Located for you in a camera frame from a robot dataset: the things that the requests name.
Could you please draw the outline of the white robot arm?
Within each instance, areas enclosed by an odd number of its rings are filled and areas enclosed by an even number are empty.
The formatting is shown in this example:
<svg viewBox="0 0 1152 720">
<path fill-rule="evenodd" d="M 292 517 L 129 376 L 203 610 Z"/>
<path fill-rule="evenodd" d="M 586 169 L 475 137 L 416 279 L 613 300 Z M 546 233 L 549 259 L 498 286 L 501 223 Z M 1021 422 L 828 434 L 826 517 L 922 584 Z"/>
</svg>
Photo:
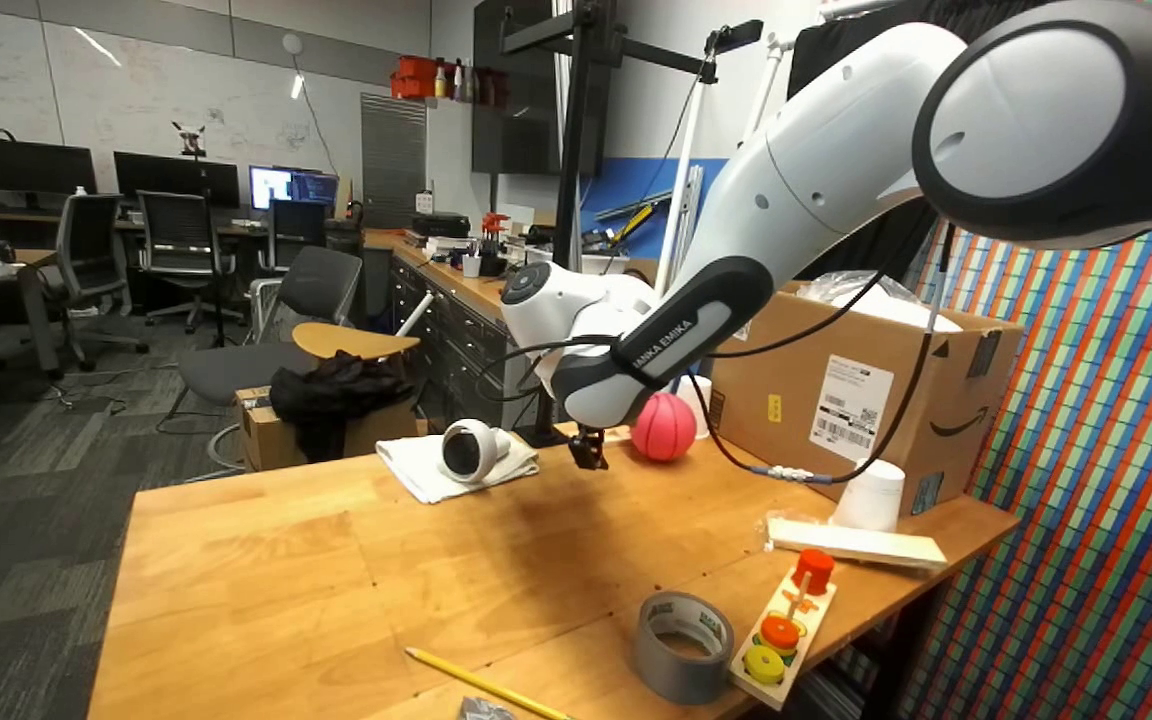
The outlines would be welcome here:
<svg viewBox="0 0 1152 720">
<path fill-rule="evenodd" d="M 786 279 L 907 201 L 1037 247 L 1152 233 L 1152 0 L 1048 0 L 975 41 L 897 23 L 726 161 L 670 288 L 538 259 L 503 279 L 503 325 L 593 464 Z"/>
</svg>

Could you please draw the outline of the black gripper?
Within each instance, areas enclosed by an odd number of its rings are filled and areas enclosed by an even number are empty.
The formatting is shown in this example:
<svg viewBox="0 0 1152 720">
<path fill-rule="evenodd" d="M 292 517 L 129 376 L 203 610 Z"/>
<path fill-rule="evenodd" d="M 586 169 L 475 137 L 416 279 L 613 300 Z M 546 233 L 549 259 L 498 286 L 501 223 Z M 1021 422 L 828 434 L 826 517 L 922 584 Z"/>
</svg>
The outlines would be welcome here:
<svg viewBox="0 0 1152 720">
<path fill-rule="evenodd" d="M 606 452 L 606 434 L 601 430 L 577 424 L 573 435 L 569 435 L 569 450 L 577 458 L 577 470 L 609 470 L 609 460 L 601 458 Z"/>
</svg>

